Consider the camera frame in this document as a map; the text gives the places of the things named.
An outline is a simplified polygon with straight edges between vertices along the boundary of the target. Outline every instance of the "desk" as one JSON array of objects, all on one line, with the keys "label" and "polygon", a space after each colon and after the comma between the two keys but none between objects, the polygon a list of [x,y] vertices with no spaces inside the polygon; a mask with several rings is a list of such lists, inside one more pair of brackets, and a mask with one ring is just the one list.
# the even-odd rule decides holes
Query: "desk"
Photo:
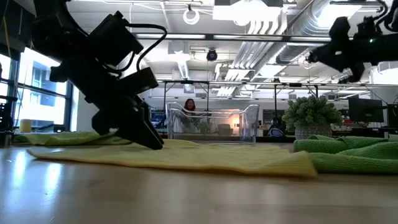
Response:
[{"label": "desk", "polygon": [[302,180],[134,169],[39,161],[27,148],[0,149],[1,224],[398,222],[398,176]]}]

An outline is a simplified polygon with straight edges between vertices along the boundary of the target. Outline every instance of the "plant pot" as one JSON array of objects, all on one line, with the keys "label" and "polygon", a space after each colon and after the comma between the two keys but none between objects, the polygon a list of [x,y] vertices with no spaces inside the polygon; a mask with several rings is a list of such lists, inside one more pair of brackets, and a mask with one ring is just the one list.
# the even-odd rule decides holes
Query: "plant pot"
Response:
[{"label": "plant pot", "polygon": [[313,124],[308,126],[298,126],[296,127],[294,132],[296,140],[307,139],[308,137],[314,134],[331,137],[330,124]]}]

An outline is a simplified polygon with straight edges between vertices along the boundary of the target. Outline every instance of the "microfiber cloth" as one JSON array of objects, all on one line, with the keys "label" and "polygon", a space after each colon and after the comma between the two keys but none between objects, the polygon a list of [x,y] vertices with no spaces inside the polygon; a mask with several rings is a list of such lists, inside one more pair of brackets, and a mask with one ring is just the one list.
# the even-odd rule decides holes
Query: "microfiber cloth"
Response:
[{"label": "microfiber cloth", "polygon": [[76,146],[129,144],[131,141],[116,137],[113,133],[100,136],[94,132],[57,133],[57,134],[21,134],[14,143],[26,143],[36,146]]},{"label": "microfiber cloth", "polygon": [[114,164],[160,169],[233,171],[251,175],[316,177],[307,152],[289,153],[277,146],[231,146],[197,144],[166,139],[163,149],[152,150],[138,144],[105,146],[97,149],[30,149],[40,159]]},{"label": "microfiber cloth", "polygon": [[398,142],[381,138],[311,136],[294,142],[294,152],[311,152],[318,172],[398,174]]}]

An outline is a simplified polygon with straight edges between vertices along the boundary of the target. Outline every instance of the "yellow cloth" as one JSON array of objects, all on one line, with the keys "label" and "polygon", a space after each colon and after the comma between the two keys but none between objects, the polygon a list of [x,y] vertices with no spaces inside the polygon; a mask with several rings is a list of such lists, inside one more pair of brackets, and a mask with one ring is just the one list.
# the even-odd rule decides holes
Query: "yellow cloth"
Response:
[{"label": "yellow cloth", "polygon": [[190,141],[165,140],[164,148],[152,150],[138,144],[105,146],[96,149],[66,149],[28,153],[40,159],[114,164],[161,169],[234,171],[243,174],[316,177],[307,152],[289,153],[277,146],[232,146],[197,144]]}]

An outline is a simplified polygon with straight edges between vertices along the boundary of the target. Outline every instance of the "ceiling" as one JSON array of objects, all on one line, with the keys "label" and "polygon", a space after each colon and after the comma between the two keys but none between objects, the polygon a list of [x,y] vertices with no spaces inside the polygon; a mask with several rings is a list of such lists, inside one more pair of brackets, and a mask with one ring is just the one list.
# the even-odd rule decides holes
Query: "ceiling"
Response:
[{"label": "ceiling", "polygon": [[[31,0],[15,0],[23,5],[26,9],[34,12],[33,1]],[[195,9],[212,10],[214,0],[202,0],[202,6],[193,6]],[[291,20],[300,10],[307,5],[309,0],[297,0],[295,7],[290,7],[287,10],[287,20]],[[72,17],[77,23],[86,31],[91,32],[108,14],[113,14],[120,11],[124,17],[132,23],[151,23],[161,25],[167,28],[170,33],[209,33],[209,34],[245,34],[248,32],[249,26],[237,26],[233,21],[215,21],[211,15],[200,13],[200,20],[195,25],[188,25],[183,20],[184,11],[179,9],[186,9],[186,5],[170,5],[165,4],[165,13],[158,4],[147,4],[145,6],[138,4],[107,4],[104,2],[83,2],[71,1],[67,3],[68,9]],[[363,20],[364,16],[375,14],[375,8],[362,8],[354,14],[349,20],[351,23],[350,35],[356,31],[357,23]],[[152,30],[134,29],[133,32],[152,32]],[[142,40],[141,43],[148,47],[153,41]],[[239,52],[242,42],[222,42],[222,41],[190,41],[190,58],[187,62],[189,70],[206,70],[215,71],[217,63],[223,61],[234,60],[236,54]],[[153,69],[155,74],[172,73],[173,70],[178,70],[177,62],[165,60],[165,57],[160,55],[168,54],[169,41],[163,41],[152,52],[146,56],[146,64]],[[207,62],[206,54],[208,49],[214,48],[218,53],[217,62]],[[308,69],[308,64],[303,62],[303,57],[294,62],[292,66],[286,67],[284,76],[278,76],[284,82],[327,82],[331,77],[338,75],[339,72],[324,66],[320,63],[311,64]],[[367,81],[368,76],[364,75],[363,81]]]}]

